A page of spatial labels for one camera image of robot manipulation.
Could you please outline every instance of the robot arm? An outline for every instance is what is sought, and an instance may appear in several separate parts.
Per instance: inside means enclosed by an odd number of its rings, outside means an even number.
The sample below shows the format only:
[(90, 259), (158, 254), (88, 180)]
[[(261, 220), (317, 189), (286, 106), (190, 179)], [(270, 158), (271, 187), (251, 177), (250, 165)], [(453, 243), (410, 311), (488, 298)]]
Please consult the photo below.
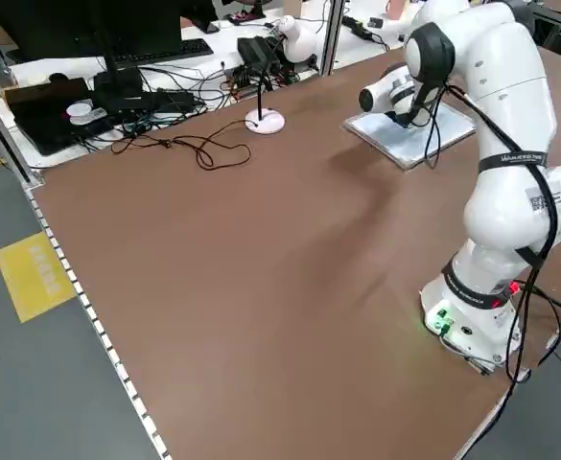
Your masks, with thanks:
[(536, 176), (554, 198), (555, 243), (561, 242), (561, 167), (546, 168), (557, 124), (525, 7), (522, 0), (475, 8), (468, 0), (429, 0), (407, 37), (407, 66), (386, 72), (360, 95), (364, 110), (391, 112), (407, 126), (459, 76), (467, 100), (518, 146), (511, 151), (476, 119), (479, 175), (464, 211), (469, 240), (421, 292), (428, 329), (465, 356), (480, 357), (473, 363), (485, 371), (503, 362), (507, 342), (511, 351), (519, 347), (511, 282), (531, 264), (525, 250), (538, 253), (549, 240), (551, 218)]

